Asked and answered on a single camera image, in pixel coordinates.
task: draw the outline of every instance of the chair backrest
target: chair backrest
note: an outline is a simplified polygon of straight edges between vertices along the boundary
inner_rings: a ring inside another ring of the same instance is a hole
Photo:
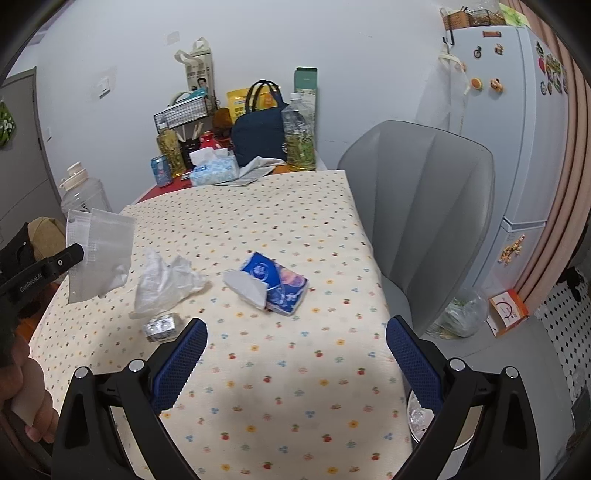
[[[339,162],[383,275],[421,335],[462,285],[488,230],[492,154],[444,130],[383,122]]]

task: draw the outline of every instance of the green box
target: green box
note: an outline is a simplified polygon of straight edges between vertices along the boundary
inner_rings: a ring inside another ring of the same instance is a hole
[[[318,69],[297,67],[294,73],[294,89],[302,94],[301,101],[314,112],[313,128],[316,133],[316,94],[318,92]]]

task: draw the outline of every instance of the screw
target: screw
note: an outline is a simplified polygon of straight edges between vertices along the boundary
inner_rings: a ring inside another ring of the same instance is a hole
[[[459,358],[452,358],[449,361],[449,366],[453,368],[456,372],[461,372],[462,370],[464,370],[464,368],[466,368],[466,364]]]
[[[88,369],[86,367],[80,367],[76,369],[76,371],[74,372],[74,376],[76,378],[84,378],[87,373]]]
[[[132,372],[139,372],[140,370],[143,369],[145,365],[145,362],[143,360],[137,359],[137,360],[132,360],[131,363],[129,364],[129,369]]]
[[[519,372],[515,367],[507,367],[505,373],[510,378],[517,378],[519,376]]]

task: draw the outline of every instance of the navy blue bag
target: navy blue bag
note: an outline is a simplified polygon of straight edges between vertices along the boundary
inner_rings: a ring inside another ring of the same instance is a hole
[[[252,92],[257,85],[258,88],[253,96]],[[265,85],[269,87],[277,106],[257,110],[258,98]],[[232,127],[232,143],[238,166],[243,167],[258,156],[282,160],[287,158],[283,150],[285,133],[281,117],[281,111],[286,106],[279,86],[269,80],[259,80],[248,90],[245,104],[246,113],[239,116]]]

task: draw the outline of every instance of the polka dot tablecloth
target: polka dot tablecloth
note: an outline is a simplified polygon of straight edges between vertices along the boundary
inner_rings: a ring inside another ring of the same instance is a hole
[[[400,369],[384,341],[379,271],[345,172],[273,175],[246,187],[201,187],[128,206],[137,219],[129,281],[104,299],[67,304],[67,281],[31,342],[56,407],[74,369],[118,371],[156,349],[132,320],[147,248],[177,254],[208,288],[177,305],[207,323],[208,347],[174,408],[169,434],[203,479],[392,478],[411,452]],[[254,251],[309,279],[291,317],[262,312],[222,273]],[[151,478],[122,412],[136,473]]]

